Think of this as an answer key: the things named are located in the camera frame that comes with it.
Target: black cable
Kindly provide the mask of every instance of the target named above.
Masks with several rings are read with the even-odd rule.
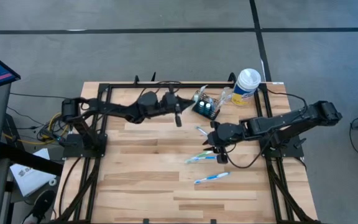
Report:
[[[177,84],[181,84],[181,82],[179,81],[160,81],[156,84],[161,84],[161,83],[177,83]],[[158,91],[160,91],[161,87],[159,87],[154,93],[158,93]],[[173,91],[173,93],[177,93],[179,91],[180,87],[178,87],[175,91]]]
[[[74,162],[74,164],[71,166],[70,170],[67,173],[66,179],[63,183],[63,187],[62,187],[62,192],[60,192],[60,201],[59,201],[59,217],[62,215],[62,200],[63,200],[63,194],[65,192],[65,188],[66,188],[66,184],[67,184],[67,180],[71,174],[71,172],[73,171],[75,165],[77,164],[78,161],[80,161],[80,157]]]
[[[225,154],[226,154],[226,156],[227,156],[227,159],[228,159],[229,162],[230,162],[233,166],[235,166],[236,168],[239,168],[239,169],[249,168],[249,167],[252,166],[252,165],[254,164],[254,162],[259,158],[259,156],[262,155],[262,153],[265,151],[265,149],[266,149],[267,146],[269,145],[269,141],[273,138],[273,136],[274,136],[274,134],[275,134],[276,132],[277,132],[277,130],[274,131],[274,132],[270,135],[270,137],[269,137],[269,139],[267,140],[265,146],[262,148],[262,150],[260,150],[259,154],[254,158],[254,160],[253,160],[250,164],[246,165],[245,167],[241,167],[241,166],[235,164],[235,163],[230,159],[229,154],[228,154],[228,152],[226,151],[226,148],[224,148],[224,152],[225,152]]]
[[[57,218],[56,211],[54,208],[52,208],[52,211],[53,211],[53,214],[55,215],[55,218],[53,218],[55,220]]]
[[[60,128],[59,131],[60,131],[60,130],[63,131],[63,130],[64,130],[64,127],[68,125],[68,124],[65,124],[65,125],[62,127],[62,125],[60,124],[61,121],[62,121],[61,119],[58,120],[58,125],[59,125],[59,128]]]
[[[69,98],[67,98],[67,97],[63,97],[63,96],[30,95],[30,94],[13,93],[13,92],[10,92],[10,94],[12,94],[12,95],[17,95],[17,96],[30,96],[30,97],[42,97],[42,98],[59,98],[59,99],[69,99]]]
[[[29,129],[29,130],[35,130],[37,128],[41,128],[43,125],[40,125],[40,126],[31,126],[31,127],[28,127],[28,128],[15,128],[16,130],[25,130],[25,129]]]
[[[23,202],[28,204],[28,205],[34,205],[33,203],[27,202],[26,200],[23,200]]]
[[[306,164],[301,160],[301,158],[299,157],[294,157],[296,160],[298,160],[300,163],[302,163],[302,165],[305,167],[305,170],[308,170],[308,167],[306,166]]]
[[[31,136],[26,136],[26,135],[23,135],[23,134],[19,134],[20,137],[24,137],[24,138],[29,138],[29,139],[33,139],[33,140],[38,140],[37,138],[33,138]]]
[[[273,93],[273,94],[276,94],[276,95],[285,95],[285,96],[292,96],[292,97],[295,97],[295,98],[298,98],[299,100],[303,101],[303,104],[304,104],[304,107],[303,107],[303,112],[301,115],[304,115],[306,113],[306,110],[308,108],[308,104],[306,102],[306,100],[300,96],[296,96],[294,94],[291,94],[291,93],[276,93],[276,92],[273,92],[272,90],[269,90],[268,88],[266,88],[267,91]]]
[[[230,151],[228,151],[227,153],[232,152],[236,148],[236,146],[237,146],[237,143],[234,143],[234,147]]]
[[[147,88],[144,88],[141,93],[139,94],[139,96],[137,97],[136,101],[143,95],[143,92],[146,90]]]
[[[350,125],[350,128],[349,128],[349,139],[351,140],[351,144],[352,144],[352,147],[353,149],[355,150],[355,152],[358,153],[358,150],[356,149],[356,147],[354,146],[354,143],[353,143],[353,140],[352,140],[352,128],[353,128],[353,123],[355,121],[357,121],[358,118],[354,118],[353,121],[351,122],[351,125]]]
[[[111,110],[106,111],[104,114],[102,114],[100,117],[98,117],[95,122],[98,122],[100,119],[102,119],[102,118],[103,118],[104,116],[106,116],[108,113],[110,113],[110,112],[112,112],[112,111],[116,111],[116,110],[119,110],[119,109],[115,108],[115,109],[111,109]]]
[[[31,118],[30,116],[28,116],[28,115],[20,114],[19,112],[17,112],[17,110],[15,110],[15,109],[13,109],[13,108],[10,108],[9,106],[7,106],[7,108],[10,109],[10,110],[13,110],[13,112],[15,112],[16,114],[18,114],[18,115],[20,115],[20,116],[29,118],[30,120],[34,121],[35,123],[44,125],[43,123],[41,123],[41,122],[39,122],[39,121],[36,121],[35,119],[32,119],[32,118]]]

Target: black metal frame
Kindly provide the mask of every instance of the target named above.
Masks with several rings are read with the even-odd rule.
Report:
[[[152,82],[155,81],[155,74],[152,77]],[[98,99],[102,100],[103,93],[107,93],[106,101],[111,101],[112,90],[115,88],[168,88],[170,85],[173,87],[180,87],[180,88],[201,88],[202,86],[208,84],[208,88],[224,88],[224,87],[231,87],[233,88],[237,78],[234,74],[230,74],[228,83],[171,83],[171,84],[156,84],[156,83],[139,83],[139,77],[135,77],[134,83],[119,83],[119,84],[110,84],[110,83],[101,83],[99,84],[98,88]],[[272,109],[270,107],[269,101],[269,94],[266,91],[263,91],[264,100],[267,110],[267,116],[272,116]],[[263,116],[262,114],[262,107],[259,99],[258,91],[255,92],[255,103],[257,109],[257,115]],[[96,117],[93,118],[93,122],[91,128],[96,128]],[[107,126],[107,116],[103,117],[100,134],[106,134],[106,126]],[[278,175],[275,173],[273,168],[273,163],[270,160],[270,157],[265,157],[266,165],[267,165],[267,173],[269,176],[269,183],[270,183],[270,191],[272,193],[272,203],[275,210],[275,218],[277,223],[316,223],[313,219],[308,217],[303,210],[296,204],[293,197],[290,195],[287,187],[287,181],[285,178],[284,173],[284,166],[282,163],[282,158],[277,158],[276,163],[278,167]],[[94,204],[94,197],[96,194],[96,185],[98,183],[98,174],[99,174],[99,167],[100,167],[101,157],[95,159],[94,166],[90,175],[88,176],[88,169],[90,166],[90,158],[85,158],[85,162],[83,165],[81,180],[80,180],[80,188],[73,199],[71,204],[66,208],[63,214],[58,217],[56,220],[52,221],[52,223],[91,223],[92,219],[92,211],[93,211],[93,204]],[[285,199],[285,209],[287,212],[287,220],[282,218],[280,204],[278,201],[278,193],[277,188],[281,191]],[[80,220],[80,212],[82,206],[82,198],[84,197],[85,193],[89,192],[89,199],[88,199],[88,207],[86,209],[86,217],[85,220]],[[295,221],[293,212],[298,216],[300,222]],[[73,221],[68,221],[71,217],[71,214],[74,213]],[[143,223],[149,223],[149,219],[144,219]],[[216,220],[211,220],[211,223],[217,223]]]
[[[14,164],[31,167],[33,169],[47,172],[60,177],[63,171],[63,165],[35,156],[29,152],[22,151],[8,144],[0,142],[0,159],[8,158]]]

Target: wooden table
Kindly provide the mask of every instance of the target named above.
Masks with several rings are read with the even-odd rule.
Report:
[[[98,82],[86,82],[81,96],[96,97]],[[282,84],[268,83],[268,88],[285,92]],[[133,103],[138,88],[113,89],[112,102],[122,105]],[[159,99],[166,90],[160,90]],[[184,88],[178,95],[191,98],[196,89]],[[205,93],[217,98],[221,89],[206,89]],[[283,95],[269,95],[274,115],[290,110]],[[255,102],[247,106],[226,103],[216,119],[219,122],[238,123],[239,119],[256,117]],[[205,137],[195,129],[201,126],[207,132],[209,120],[187,109],[181,116],[183,126],[177,128],[173,115],[146,119],[132,124],[121,118],[108,118],[106,133],[108,146],[101,160],[98,186],[94,201],[92,223],[275,223],[265,159],[259,158],[249,169],[237,169],[231,164],[203,161],[185,164],[184,161],[199,154]],[[257,141],[241,142],[230,153],[236,164],[248,164],[258,153]],[[75,158],[65,162],[62,180],[67,176]],[[66,208],[78,191],[83,169],[82,159],[68,180],[63,197]],[[295,159],[283,161],[288,188],[301,208],[311,218],[317,218],[305,168]],[[196,179],[231,171],[230,176],[195,185]],[[58,211],[60,182],[55,210]],[[81,218],[85,217],[88,195],[85,195]],[[282,213],[285,207],[280,198]]]

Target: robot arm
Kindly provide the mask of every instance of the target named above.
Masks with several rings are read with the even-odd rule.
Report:
[[[218,162],[227,163],[225,147],[241,141],[253,141],[269,135],[272,147],[278,147],[315,126],[334,126],[342,118],[334,105],[327,101],[318,101],[303,110],[291,111],[271,118],[259,117],[243,119],[239,124],[211,122],[215,130],[208,134],[204,144],[218,153]]]
[[[169,113],[175,114],[175,122],[181,126],[179,114],[194,103],[175,96],[173,88],[166,92],[162,99],[158,101],[157,95],[149,91],[141,96],[129,106],[100,101],[96,98],[72,98],[66,99],[62,103],[62,121],[73,126],[81,136],[83,146],[87,149],[98,147],[101,144],[101,137],[98,136],[95,128],[91,128],[86,123],[90,116],[101,115],[115,116],[126,119],[130,123],[140,124],[145,118],[153,118]]]

